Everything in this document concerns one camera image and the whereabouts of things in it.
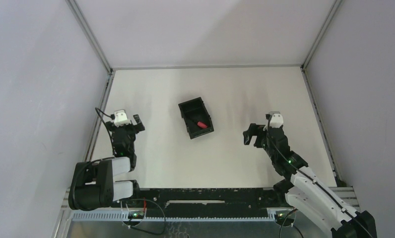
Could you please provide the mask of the red handled screwdriver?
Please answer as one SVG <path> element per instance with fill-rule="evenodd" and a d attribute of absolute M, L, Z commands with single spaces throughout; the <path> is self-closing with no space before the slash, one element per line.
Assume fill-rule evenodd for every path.
<path fill-rule="evenodd" d="M 191 121 L 192 121 L 194 124 L 196 124 L 196 126 L 198 126 L 199 128 L 201 128 L 201 129 L 206 129 L 206 128 L 208 128 L 208 126 L 207 126 L 205 123 L 203 123 L 202 121 L 195 120 L 195 119 L 191 119 Z"/>

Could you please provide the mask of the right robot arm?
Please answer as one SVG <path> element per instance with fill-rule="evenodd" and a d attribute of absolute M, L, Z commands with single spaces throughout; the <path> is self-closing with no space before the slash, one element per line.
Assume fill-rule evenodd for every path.
<path fill-rule="evenodd" d="M 282 127 L 266 128 L 255 123 L 243 132 L 244 144 L 266 151 L 275 171 L 284 179 L 274 185 L 274 201 L 291 205 L 309 218 L 329 238 L 375 238 L 374 217 L 359 212 L 315 175 L 308 163 L 290 149 Z"/>

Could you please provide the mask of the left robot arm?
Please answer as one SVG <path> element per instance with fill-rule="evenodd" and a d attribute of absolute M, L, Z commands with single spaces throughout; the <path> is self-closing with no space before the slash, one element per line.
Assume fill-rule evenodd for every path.
<path fill-rule="evenodd" d="M 68 204 L 72 210 L 92 211 L 110 207 L 123 199 L 131 207 L 142 201 L 136 180 L 116 181 L 115 177 L 134 171 L 137 155 L 136 135 L 145 130 L 139 115 L 133 124 L 125 113 L 106 122 L 114 155 L 95 161 L 77 163 L 69 190 Z"/>

